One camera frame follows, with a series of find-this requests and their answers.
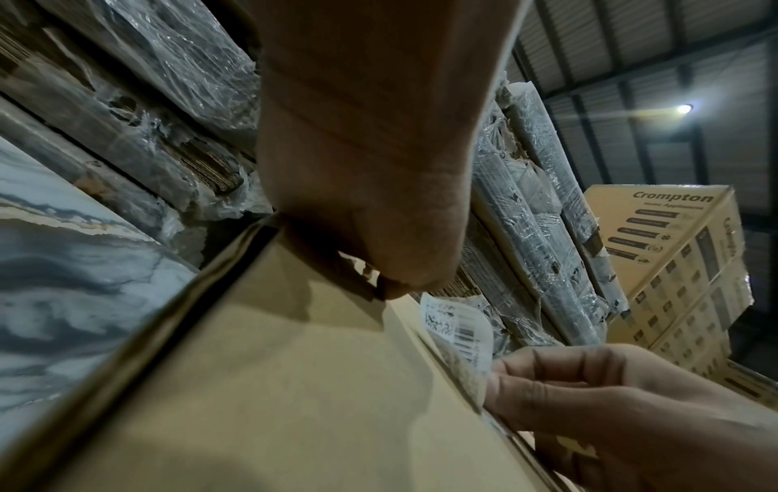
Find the brown cardboard box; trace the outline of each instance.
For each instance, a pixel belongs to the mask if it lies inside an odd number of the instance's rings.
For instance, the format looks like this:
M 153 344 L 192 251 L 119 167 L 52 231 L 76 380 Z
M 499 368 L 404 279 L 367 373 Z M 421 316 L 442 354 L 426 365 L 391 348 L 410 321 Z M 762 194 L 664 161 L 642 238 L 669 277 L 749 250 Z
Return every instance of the brown cardboard box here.
M 255 225 L 3 456 L 0 482 L 9 492 L 37 477 L 47 480 L 35 490 L 58 492 L 568 490 L 479 415 L 441 360 L 410 297 L 379 301 L 339 255 Z
M 696 372 L 700 358 L 706 357 L 711 347 L 721 341 L 721 334 L 752 303 L 746 265 L 742 259 L 735 259 L 708 291 L 651 345 L 651 351 L 684 369 L 695 368 Z
M 744 251 L 731 186 L 592 186 L 586 199 L 630 301 L 608 342 L 650 347 Z
M 778 383 L 733 361 L 726 361 L 710 377 L 749 400 L 778 411 Z

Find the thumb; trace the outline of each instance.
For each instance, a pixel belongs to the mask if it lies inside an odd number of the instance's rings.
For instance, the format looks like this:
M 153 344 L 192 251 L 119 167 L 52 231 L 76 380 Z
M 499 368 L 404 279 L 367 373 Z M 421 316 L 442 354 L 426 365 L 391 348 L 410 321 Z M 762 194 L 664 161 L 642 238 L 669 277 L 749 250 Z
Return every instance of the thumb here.
M 492 373 L 485 407 L 513 430 L 561 435 L 615 451 L 650 425 L 640 415 L 642 403 L 627 387 L 561 387 Z

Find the barcode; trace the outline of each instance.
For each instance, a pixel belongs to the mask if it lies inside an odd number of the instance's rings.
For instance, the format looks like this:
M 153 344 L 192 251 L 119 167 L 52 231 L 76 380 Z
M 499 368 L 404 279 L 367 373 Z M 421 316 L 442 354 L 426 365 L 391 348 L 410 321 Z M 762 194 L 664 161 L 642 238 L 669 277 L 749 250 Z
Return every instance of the barcode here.
M 454 346 L 468 362 L 476 358 L 476 333 L 470 328 L 457 327 L 454 330 Z

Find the human hand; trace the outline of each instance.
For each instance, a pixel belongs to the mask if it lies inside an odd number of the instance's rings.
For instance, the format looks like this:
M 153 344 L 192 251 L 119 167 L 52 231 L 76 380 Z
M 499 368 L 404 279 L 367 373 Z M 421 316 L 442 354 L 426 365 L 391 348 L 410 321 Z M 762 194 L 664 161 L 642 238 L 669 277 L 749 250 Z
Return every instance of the human hand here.
M 387 298 L 455 273 L 472 144 L 518 5 L 254 2 L 267 196 L 381 272 Z
M 775 490 L 778 414 L 630 345 L 521 349 L 486 408 L 590 490 Z M 574 453 L 555 436 L 594 446 Z

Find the marble pattern surface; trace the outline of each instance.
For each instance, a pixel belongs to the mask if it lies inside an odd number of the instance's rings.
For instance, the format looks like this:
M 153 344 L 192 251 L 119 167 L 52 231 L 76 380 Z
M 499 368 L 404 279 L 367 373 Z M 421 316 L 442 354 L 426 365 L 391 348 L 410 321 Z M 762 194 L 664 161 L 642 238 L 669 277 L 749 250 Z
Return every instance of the marble pattern surface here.
M 0 138 L 0 452 L 195 275 Z

